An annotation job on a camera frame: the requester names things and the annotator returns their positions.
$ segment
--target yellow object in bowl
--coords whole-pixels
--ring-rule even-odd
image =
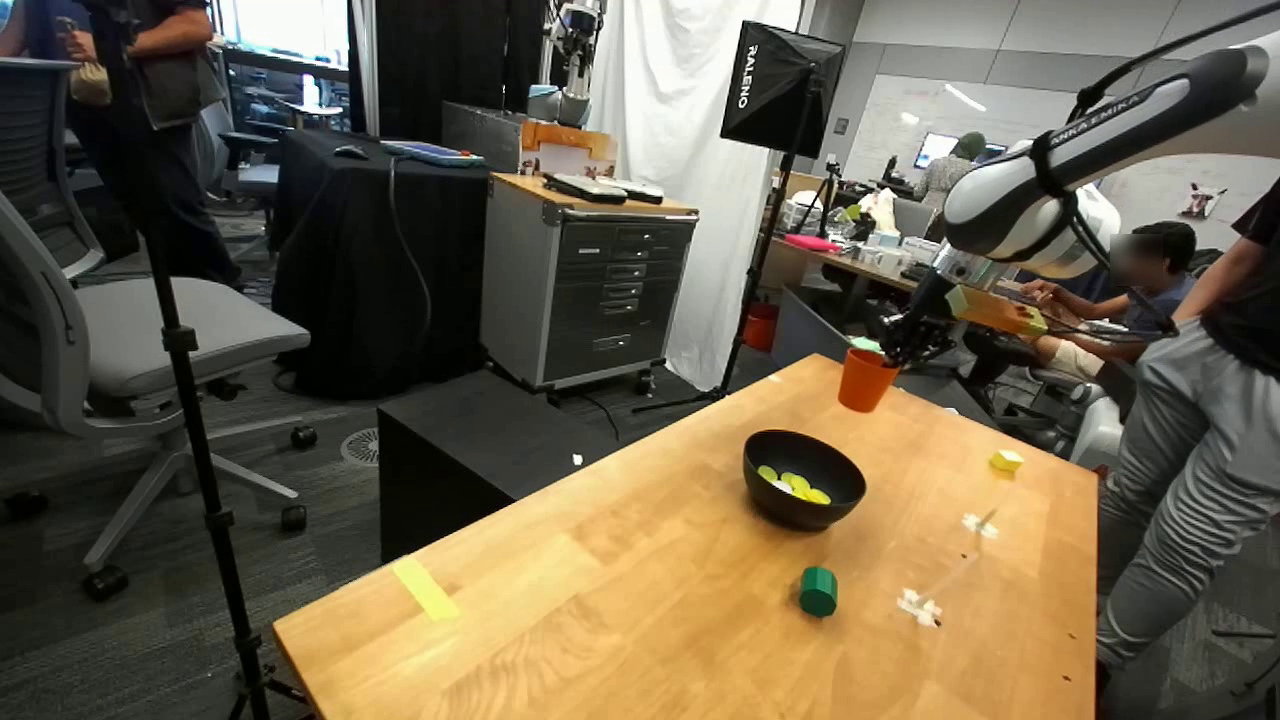
[[[830,496],[826,496],[825,489],[808,482],[808,476],[801,476],[801,473],[776,473],[770,465],[761,465],[754,473],[761,473],[770,489],[781,489],[781,493],[788,493],[788,496],[797,496],[797,499],[804,499],[804,502],[830,502]]]

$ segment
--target office chair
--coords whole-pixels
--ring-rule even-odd
[[[0,193],[74,279],[104,259],[104,246],[66,186],[66,72],[64,60],[0,55]]]
[[[171,279],[179,321],[196,333],[196,378],[266,362],[306,343],[306,333],[240,291],[207,279]],[[73,288],[29,218],[0,193],[0,400],[29,421],[86,441],[151,441],[159,454],[130,482],[82,555],[82,590],[117,594],[129,577],[107,563],[151,499],[187,466],[175,378],[159,347],[159,304],[147,276]],[[212,465],[272,496],[281,522],[302,528],[301,496],[222,454]]]

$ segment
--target yellow tape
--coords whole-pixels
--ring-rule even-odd
[[[398,563],[391,563],[391,573],[406,587],[414,607],[424,607],[432,621],[461,617],[455,604],[448,599],[448,590],[437,585],[437,577],[429,568],[418,568],[414,559],[398,559]]]

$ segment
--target filing cabinet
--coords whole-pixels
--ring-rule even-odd
[[[506,375],[572,389],[663,359],[691,206],[589,205],[500,172],[483,226],[480,338]]]

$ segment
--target ceiling light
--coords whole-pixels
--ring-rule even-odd
[[[963,97],[955,83],[945,83],[959,104],[976,107],[976,111],[988,111],[988,104]]]

